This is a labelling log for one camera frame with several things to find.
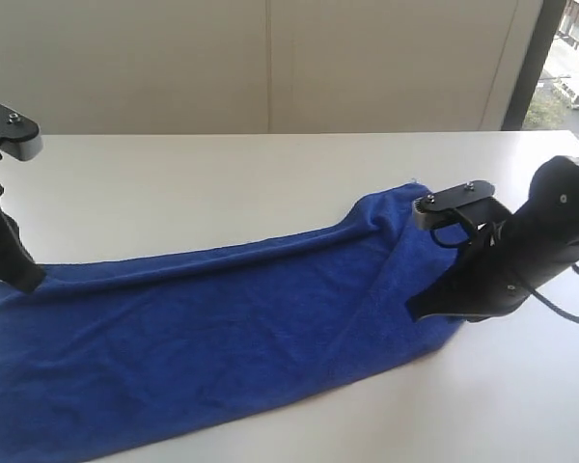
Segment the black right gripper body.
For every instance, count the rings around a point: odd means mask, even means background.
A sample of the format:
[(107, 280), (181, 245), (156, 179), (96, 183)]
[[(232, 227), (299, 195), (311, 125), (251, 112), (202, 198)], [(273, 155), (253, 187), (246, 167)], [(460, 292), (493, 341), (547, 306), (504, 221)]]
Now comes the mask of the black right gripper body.
[(444, 276), (431, 294), (430, 314), (485, 319), (514, 312), (536, 297), (556, 314), (579, 322), (538, 293), (579, 260), (579, 205), (526, 203), (501, 227), (494, 245)]

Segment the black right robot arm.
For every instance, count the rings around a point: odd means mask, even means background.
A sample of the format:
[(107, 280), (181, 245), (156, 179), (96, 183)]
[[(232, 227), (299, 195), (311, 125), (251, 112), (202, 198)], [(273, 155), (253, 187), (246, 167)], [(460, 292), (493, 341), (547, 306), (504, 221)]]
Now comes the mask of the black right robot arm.
[(579, 315), (538, 291), (567, 269), (579, 275), (579, 158), (555, 156), (542, 164), (515, 212), (494, 193), (493, 184), (472, 180), (414, 201), (417, 227), (456, 257), (434, 283), (407, 300), (410, 317), (479, 322), (509, 315), (535, 297), (579, 324)]

